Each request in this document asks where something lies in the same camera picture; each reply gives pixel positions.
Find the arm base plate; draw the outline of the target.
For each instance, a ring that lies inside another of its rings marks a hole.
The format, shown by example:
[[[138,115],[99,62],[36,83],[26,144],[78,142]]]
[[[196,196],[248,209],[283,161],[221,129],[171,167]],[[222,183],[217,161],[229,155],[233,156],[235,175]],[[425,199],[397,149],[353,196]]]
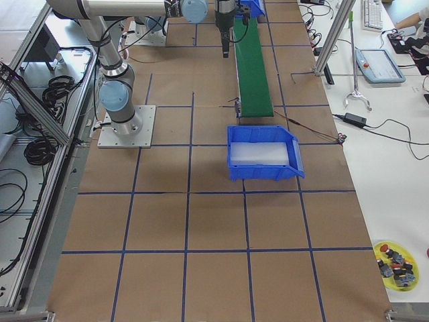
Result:
[[[105,123],[99,135],[99,148],[151,148],[154,121],[156,118],[155,105],[135,105],[135,114],[127,123],[115,123],[108,112]]]
[[[167,40],[168,22],[163,17],[147,17],[143,23],[132,21],[126,32],[125,45],[164,47]]]

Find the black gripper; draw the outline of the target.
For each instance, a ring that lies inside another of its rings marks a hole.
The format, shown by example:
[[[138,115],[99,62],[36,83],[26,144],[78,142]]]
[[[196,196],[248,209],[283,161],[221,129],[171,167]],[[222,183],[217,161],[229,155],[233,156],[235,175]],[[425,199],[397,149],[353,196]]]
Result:
[[[229,57],[230,29],[234,25],[235,1],[216,0],[214,2],[215,24],[221,32],[223,58]]]

